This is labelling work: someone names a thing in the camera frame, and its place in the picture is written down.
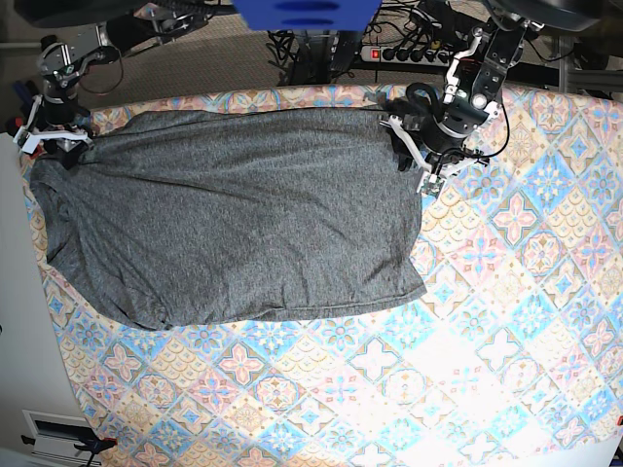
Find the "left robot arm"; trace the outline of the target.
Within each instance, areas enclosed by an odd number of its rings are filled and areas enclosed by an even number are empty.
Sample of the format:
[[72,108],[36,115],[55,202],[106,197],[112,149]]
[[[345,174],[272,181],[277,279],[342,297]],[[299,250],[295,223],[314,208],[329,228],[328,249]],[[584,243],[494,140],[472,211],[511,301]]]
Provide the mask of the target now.
[[535,26],[527,18],[504,15],[489,1],[484,5],[490,17],[472,27],[465,48],[453,52],[443,89],[412,83],[402,99],[385,107],[388,117],[381,124],[400,171],[414,167],[430,176],[450,176],[472,163],[487,163],[506,149],[503,143],[486,154],[467,148],[464,141],[499,114],[509,122],[502,85]]

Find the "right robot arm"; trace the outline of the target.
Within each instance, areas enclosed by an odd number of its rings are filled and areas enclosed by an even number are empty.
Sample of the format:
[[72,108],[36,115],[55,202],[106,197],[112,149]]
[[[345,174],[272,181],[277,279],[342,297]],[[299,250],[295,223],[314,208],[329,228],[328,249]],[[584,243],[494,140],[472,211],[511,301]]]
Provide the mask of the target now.
[[33,97],[27,124],[14,141],[26,154],[47,154],[71,169],[92,147],[92,130],[84,126],[91,112],[78,100],[80,81],[91,68],[117,62],[123,79],[124,58],[172,43],[235,11],[220,1],[148,1],[89,26],[68,42],[45,37],[37,60],[43,91]]

